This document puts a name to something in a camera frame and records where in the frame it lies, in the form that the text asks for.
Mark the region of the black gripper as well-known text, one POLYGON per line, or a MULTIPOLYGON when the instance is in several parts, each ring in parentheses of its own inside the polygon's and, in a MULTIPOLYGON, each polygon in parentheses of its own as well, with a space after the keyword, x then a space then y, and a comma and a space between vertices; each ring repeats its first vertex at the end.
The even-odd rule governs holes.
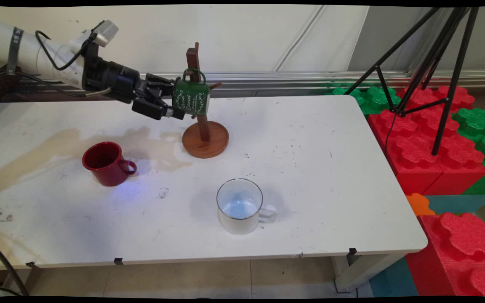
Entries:
POLYGON ((125 104, 133 102, 134 112, 155 120, 162 117, 184 119, 185 111, 170 106, 161 99, 172 96, 175 83, 173 79, 154 74, 146 74, 144 82, 137 70, 98 58, 98 90, 110 89, 108 97, 125 104))

